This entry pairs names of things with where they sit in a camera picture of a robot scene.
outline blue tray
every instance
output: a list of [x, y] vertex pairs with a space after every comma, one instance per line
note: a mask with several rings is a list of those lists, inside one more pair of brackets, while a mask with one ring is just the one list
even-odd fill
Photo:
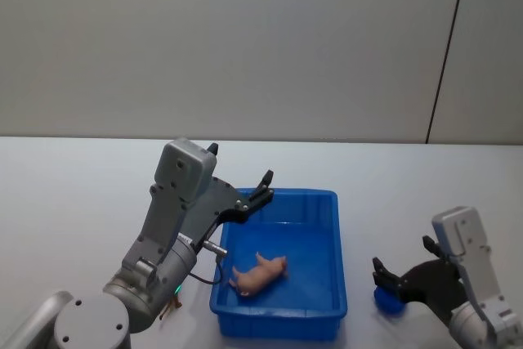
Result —
[[[221, 246], [229, 255], [223, 262], [223, 282], [212, 288], [210, 307], [222, 334], [336, 338], [347, 312], [336, 194], [277, 189], [273, 201], [246, 224], [224, 225]], [[232, 266], [247, 271], [256, 265], [256, 252], [269, 259], [287, 256], [288, 278], [280, 277], [255, 297], [242, 298], [227, 282]]]

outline white wall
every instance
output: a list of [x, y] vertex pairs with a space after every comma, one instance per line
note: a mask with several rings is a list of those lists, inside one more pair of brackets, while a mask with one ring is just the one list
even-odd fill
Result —
[[430, 140], [523, 143], [523, 0], [461, 0]]
[[0, 134], [424, 141], [456, 0], [0, 0]]

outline white table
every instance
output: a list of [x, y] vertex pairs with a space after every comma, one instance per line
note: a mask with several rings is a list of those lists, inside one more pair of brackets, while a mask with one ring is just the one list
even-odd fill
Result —
[[[165, 143], [0, 138], [1, 338], [53, 289], [75, 296], [101, 291], [141, 228]], [[431, 217], [457, 205], [479, 209], [499, 283], [523, 315], [523, 147], [221, 142], [215, 173], [234, 186], [255, 186], [268, 168], [274, 187], [338, 195], [349, 302], [339, 339], [223, 338], [208, 307], [210, 287], [188, 278], [183, 307], [133, 335], [133, 347], [454, 348], [423, 305], [409, 305], [397, 320], [376, 311], [371, 259], [379, 256], [398, 273], [431, 259], [421, 241], [434, 235]], [[398, 231], [403, 235], [394, 239]], [[195, 271], [210, 277], [213, 270], [212, 255], [201, 252]]]

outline gray robotic arm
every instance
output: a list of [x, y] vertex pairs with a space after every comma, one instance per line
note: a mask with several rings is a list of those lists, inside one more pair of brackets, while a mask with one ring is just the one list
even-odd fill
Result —
[[130, 347], [129, 334], [152, 325], [202, 248], [214, 252], [218, 263], [227, 254], [209, 241], [215, 229], [246, 222], [272, 200], [271, 171], [248, 196], [214, 177], [217, 150], [216, 144], [205, 150], [185, 138], [166, 144], [141, 233], [103, 293], [90, 299], [56, 293], [2, 348]]
[[374, 258], [376, 285], [401, 302], [427, 304], [463, 349], [523, 348], [521, 322], [499, 289], [478, 212], [454, 208], [432, 225], [439, 244], [425, 236], [423, 245], [438, 259], [398, 277]]
[[435, 216], [432, 225], [442, 252], [458, 268], [468, 298], [453, 310], [450, 334], [467, 349], [522, 347], [521, 321], [499, 288], [477, 210], [454, 208]]

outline toy pig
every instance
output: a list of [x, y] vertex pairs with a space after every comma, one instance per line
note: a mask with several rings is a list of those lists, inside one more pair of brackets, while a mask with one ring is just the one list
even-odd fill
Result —
[[274, 281], [279, 275], [288, 277], [287, 257], [275, 257], [269, 261], [256, 253], [257, 265], [246, 273], [240, 273], [233, 266], [232, 273], [236, 282], [229, 279], [229, 284], [240, 296], [253, 296]]

